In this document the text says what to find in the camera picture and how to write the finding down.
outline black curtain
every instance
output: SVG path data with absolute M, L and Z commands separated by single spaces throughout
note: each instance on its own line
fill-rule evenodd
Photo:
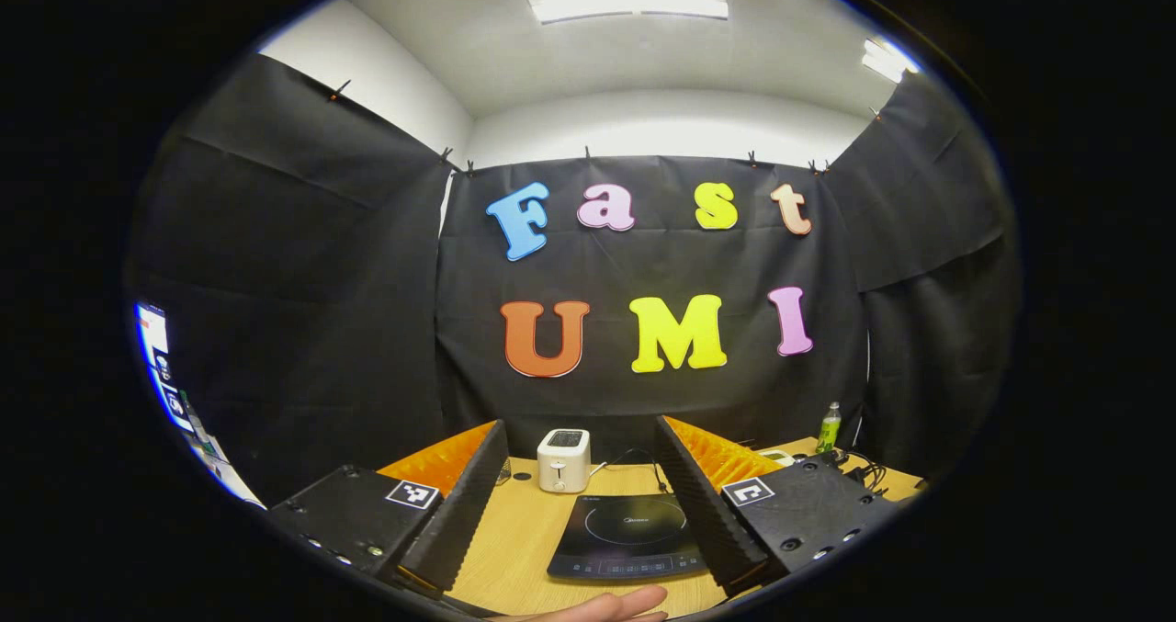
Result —
M 924 74 L 826 176 L 870 334 L 858 450 L 936 476 L 996 401 L 1021 303 L 1013 212 L 983 136 Z
M 546 183 L 546 246 L 508 261 L 489 203 Z M 636 221 L 626 232 L 581 225 L 584 189 L 629 190 Z M 730 229 L 702 229 L 694 189 L 726 182 L 739 210 Z M 811 232 L 799 236 L 769 198 L 781 183 L 804 195 Z M 593 459 L 652 450 L 654 419 L 669 414 L 735 441 L 767 447 L 817 433 L 831 401 L 856 422 L 866 384 L 866 325 L 848 233 L 826 183 L 807 169 L 714 158 L 580 158 L 455 174 L 441 236 L 437 340 L 441 400 L 450 430 L 503 419 L 512 453 L 534 457 L 549 429 L 590 430 Z M 781 357 L 780 320 L 767 294 L 799 287 L 811 350 Z M 722 299 L 723 367 L 636 374 L 637 317 L 629 303 L 660 296 L 681 320 L 694 295 Z M 508 302 L 541 303 L 536 350 L 561 347 L 555 303 L 590 305 L 583 355 L 559 379 L 527 377 L 505 357 Z
M 450 167 L 330 87 L 248 58 L 143 183 L 131 300 L 266 504 L 341 463 L 445 437 L 435 403 L 439 207 Z

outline induction cooktop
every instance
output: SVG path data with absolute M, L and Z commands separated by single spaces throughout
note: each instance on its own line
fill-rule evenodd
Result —
M 657 578 L 706 568 L 674 494 L 655 494 L 576 496 L 547 573 L 559 578 Z

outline wooden table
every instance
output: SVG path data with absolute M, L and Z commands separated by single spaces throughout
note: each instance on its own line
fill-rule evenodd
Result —
M 789 455 L 811 455 L 815 447 L 816 439 L 802 439 L 774 449 Z M 850 456 L 842 469 L 864 464 L 864 460 Z M 634 581 L 590 583 L 553 578 L 547 575 L 547 566 L 563 536 L 577 495 L 659 493 L 650 464 L 609 466 L 593 475 L 588 488 L 580 494 L 543 491 L 539 488 L 536 468 L 536 460 L 510 457 L 512 473 L 528 473 L 532 477 L 512 479 L 494 489 L 457 582 L 447 594 L 503 615 L 530 615 L 575 606 L 602 593 L 623 595 L 643 586 L 644 582 Z M 664 482 L 666 475 L 661 474 L 661 479 Z M 918 480 L 889 470 L 880 488 L 890 489 L 883 497 L 898 501 L 916 494 Z M 670 617 L 710 608 L 726 598 L 709 571 L 650 582 L 669 590 L 669 596 L 655 610 L 664 610 Z

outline orange soft pad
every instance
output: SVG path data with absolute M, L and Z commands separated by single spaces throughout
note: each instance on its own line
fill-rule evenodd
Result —
M 466 470 L 466 464 L 473 459 L 492 427 L 494 422 L 462 430 L 461 434 L 408 455 L 396 463 L 381 468 L 377 473 L 396 480 L 436 487 L 441 490 L 441 495 L 449 497 L 449 491 L 453 491 L 461 473 Z
M 702 474 L 710 481 L 715 493 L 720 493 L 723 484 L 759 477 L 783 467 L 775 460 L 757 455 L 727 439 L 715 436 L 709 430 L 699 429 L 669 416 L 663 415 L 662 417 L 666 419 L 674 434 L 677 434 L 677 439 L 682 441 L 699 468 L 702 469 Z

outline white toaster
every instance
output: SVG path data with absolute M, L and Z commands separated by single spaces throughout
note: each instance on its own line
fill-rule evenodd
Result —
M 539 444 L 539 488 L 579 494 L 588 488 L 592 466 L 589 437 L 583 429 L 552 429 Z

